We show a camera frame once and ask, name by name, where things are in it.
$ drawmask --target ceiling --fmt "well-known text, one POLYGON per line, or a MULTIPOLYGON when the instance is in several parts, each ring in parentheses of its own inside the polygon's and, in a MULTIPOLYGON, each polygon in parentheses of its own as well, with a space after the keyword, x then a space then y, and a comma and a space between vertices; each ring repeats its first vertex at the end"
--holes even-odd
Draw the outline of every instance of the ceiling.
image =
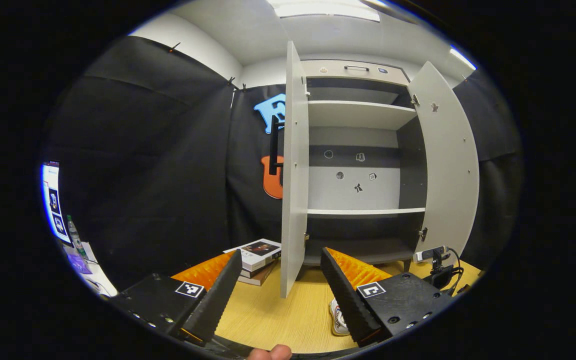
POLYGON ((266 0, 195 0, 170 12, 206 32, 242 66, 285 57, 286 42, 292 40, 300 55, 375 55, 419 66, 430 61, 455 79, 472 72, 443 39, 386 14, 380 14, 380 22, 326 15, 278 18, 266 0))

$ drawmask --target black curtain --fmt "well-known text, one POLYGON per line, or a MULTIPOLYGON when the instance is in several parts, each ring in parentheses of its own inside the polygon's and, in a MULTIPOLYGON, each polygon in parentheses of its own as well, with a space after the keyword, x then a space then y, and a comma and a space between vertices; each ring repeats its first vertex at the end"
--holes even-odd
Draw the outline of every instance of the black curtain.
POLYGON ((461 259, 487 269, 510 239, 524 177, 521 137, 494 82, 475 70, 453 88, 463 107, 479 161, 477 212, 461 259))
POLYGON ((42 158, 61 163, 63 211, 117 290, 230 246, 233 90, 191 57, 126 36, 62 96, 42 158))
MULTIPOLYGON (((281 242, 282 201, 263 187, 262 157, 270 155, 270 134, 255 105, 286 93, 285 84, 237 90, 232 101, 226 160, 228 230, 231 246, 257 239, 281 242)), ((278 133, 278 154, 284 153, 284 130, 278 133)))

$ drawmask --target white sneaker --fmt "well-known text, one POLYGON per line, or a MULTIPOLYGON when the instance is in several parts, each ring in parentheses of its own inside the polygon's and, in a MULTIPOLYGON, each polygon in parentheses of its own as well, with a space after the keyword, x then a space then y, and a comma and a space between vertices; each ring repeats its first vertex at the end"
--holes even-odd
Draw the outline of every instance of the white sneaker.
POLYGON ((344 321, 344 315, 341 314, 341 310, 339 309, 339 305, 336 299, 332 299, 332 301, 330 301, 330 306, 328 306, 328 309, 330 310, 330 315, 332 315, 332 333, 338 337, 345 337, 346 335, 350 335, 350 331, 346 327, 346 322, 344 321))

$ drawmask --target orange foam padding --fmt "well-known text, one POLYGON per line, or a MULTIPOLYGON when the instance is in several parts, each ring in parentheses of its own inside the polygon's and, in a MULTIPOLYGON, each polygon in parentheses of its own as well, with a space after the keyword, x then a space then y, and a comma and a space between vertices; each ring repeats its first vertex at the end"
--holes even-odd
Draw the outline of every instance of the orange foam padding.
POLYGON ((339 265, 339 268, 343 271, 343 275, 348 279, 348 282, 354 290, 361 285, 388 279, 392 276, 386 271, 377 269, 373 265, 366 264, 345 253, 329 247, 327 247, 326 250, 330 253, 336 264, 339 265))
POLYGON ((223 253, 206 260, 201 264, 194 265, 191 268, 185 269, 180 273, 171 276, 174 280, 187 281, 188 283, 201 285, 206 291, 215 284, 217 276, 222 273, 222 270, 228 264, 228 260, 233 257, 235 251, 223 253))
MULTIPOLYGON (((277 155, 277 162, 283 163, 284 157, 277 155)), ((277 174, 270 174, 270 156, 261 158, 263 164, 263 191, 265 191, 270 198, 281 199, 284 197, 284 188, 280 182, 282 175, 282 168, 277 168, 277 174)))

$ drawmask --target white cabinet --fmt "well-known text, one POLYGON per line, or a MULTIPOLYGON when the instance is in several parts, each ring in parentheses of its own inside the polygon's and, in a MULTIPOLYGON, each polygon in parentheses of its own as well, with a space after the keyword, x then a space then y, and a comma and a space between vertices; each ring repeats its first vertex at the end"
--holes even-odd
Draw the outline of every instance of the white cabinet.
POLYGON ((324 246, 371 264, 437 246, 461 253, 477 208, 477 150, 439 71, 427 62, 409 82, 392 66, 300 61, 290 41, 286 73, 281 297, 324 246))

